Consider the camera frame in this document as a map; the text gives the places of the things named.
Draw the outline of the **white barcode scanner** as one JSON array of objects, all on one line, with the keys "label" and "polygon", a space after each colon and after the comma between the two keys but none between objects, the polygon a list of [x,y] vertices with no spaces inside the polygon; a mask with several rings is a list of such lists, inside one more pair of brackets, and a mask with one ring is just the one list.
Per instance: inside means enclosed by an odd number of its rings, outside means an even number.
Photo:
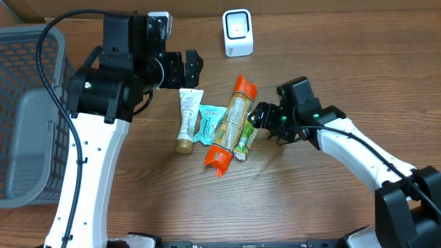
[{"label": "white barcode scanner", "polygon": [[247,9],[223,13],[223,34],[227,57],[249,56],[254,51],[252,16]]}]

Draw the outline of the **grey plastic shopping basket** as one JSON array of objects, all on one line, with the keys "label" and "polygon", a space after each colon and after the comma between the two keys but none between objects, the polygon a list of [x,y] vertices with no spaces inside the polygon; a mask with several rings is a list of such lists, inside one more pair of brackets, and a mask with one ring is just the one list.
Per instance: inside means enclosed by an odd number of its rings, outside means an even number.
[{"label": "grey plastic shopping basket", "polygon": [[1,29],[1,208],[57,203],[69,127],[35,61],[43,25]]}]

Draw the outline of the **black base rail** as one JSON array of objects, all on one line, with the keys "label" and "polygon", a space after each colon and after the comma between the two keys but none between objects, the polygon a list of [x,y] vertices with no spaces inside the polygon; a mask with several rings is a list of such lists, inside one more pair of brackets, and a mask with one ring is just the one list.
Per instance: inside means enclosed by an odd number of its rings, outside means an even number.
[{"label": "black base rail", "polygon": [[310,239],[302,242],[191,242],[162,241],[161,238],[142,233],[129,233],[123,238],[107,242],[107,248],[380,248],[372,228],[346,235],[339,239]]}]

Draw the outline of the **green juice carton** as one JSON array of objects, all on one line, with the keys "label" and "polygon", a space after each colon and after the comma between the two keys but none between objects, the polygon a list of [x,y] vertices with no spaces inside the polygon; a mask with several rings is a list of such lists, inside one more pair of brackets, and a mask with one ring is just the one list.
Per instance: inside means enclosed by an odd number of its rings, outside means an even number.
[{"label": "green juice carton", "polygon": [[254,140],[260,131],[258,127],[254,127],[255,118],[256,116],[254,113],[250,112],[248,114],[244,123],[242,134],[234,149],[234,157],[240,161],[246,161],[248,159],[254,144]]}]

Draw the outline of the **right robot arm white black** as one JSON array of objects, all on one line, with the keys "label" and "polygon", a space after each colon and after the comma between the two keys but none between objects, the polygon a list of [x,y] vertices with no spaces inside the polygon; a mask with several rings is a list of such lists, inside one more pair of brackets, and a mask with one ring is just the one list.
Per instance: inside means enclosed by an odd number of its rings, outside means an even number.
[{"label": "right robot arm white black", "polygon": [[440,246],[440,171],[418,169],[365,136],[344,112],[322,107],[305,76],[276,88],[279,104],[260,102],[249,120],[279,145],[308,141],[334,157],[375,197],[375,224],[333,241],[332,247]]}]

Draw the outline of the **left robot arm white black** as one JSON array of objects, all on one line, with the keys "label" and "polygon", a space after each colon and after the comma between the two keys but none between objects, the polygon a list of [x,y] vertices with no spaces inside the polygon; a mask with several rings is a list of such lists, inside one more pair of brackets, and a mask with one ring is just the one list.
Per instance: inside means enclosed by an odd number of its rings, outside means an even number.
[{"label": "left robot arm white black", "polygon": [[66,103],[55,101],[70,140],[57,214],[46,247],[157,248],[161,239],[130,232],[107,234],[107,209],[121,146],[134,115],[158,88],[194,92],[203,60],[168,52],[168,12],[103,13],[103,43],[93,49],[68,81]]}]

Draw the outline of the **white cream tube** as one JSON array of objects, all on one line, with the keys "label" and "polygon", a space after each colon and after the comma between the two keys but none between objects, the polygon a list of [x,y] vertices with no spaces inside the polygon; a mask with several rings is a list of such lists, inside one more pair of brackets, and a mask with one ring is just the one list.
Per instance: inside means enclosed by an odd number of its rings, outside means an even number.
[{"label": "white cream tube", "polygon": [[194,129],[198,118],[203,90],[181,88],[179,90],[181,107],[181,128],[177,137],[176,151],[190,154],[193,151]]}]

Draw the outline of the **orange cracker pack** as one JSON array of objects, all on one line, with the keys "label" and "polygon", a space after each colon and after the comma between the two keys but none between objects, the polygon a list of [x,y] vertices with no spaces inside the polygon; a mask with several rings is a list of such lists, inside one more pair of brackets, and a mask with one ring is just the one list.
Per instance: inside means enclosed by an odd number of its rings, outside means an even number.
[{"label": "orange cracker pack", "polygon": [[227,111],[217,127],[214,142],[210,145],[204,165],[211,165],[217,177],[223,176],[234,157],[245,120],[258,93],[255,83],[240,74],[237,78]]}]

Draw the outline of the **teal wipes pack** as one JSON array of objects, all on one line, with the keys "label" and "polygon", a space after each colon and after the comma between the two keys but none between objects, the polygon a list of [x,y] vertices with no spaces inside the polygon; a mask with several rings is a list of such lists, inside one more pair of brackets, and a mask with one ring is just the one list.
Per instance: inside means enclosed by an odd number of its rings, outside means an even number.
[{"label": "teal wipes pack", "polygon": [[217,127],[222,121],[227,108],[214,105],[201,105],[201,122],[199,131],[194,135],[194,142],[201,142],[204,145],[211,145],[214,142]]}]

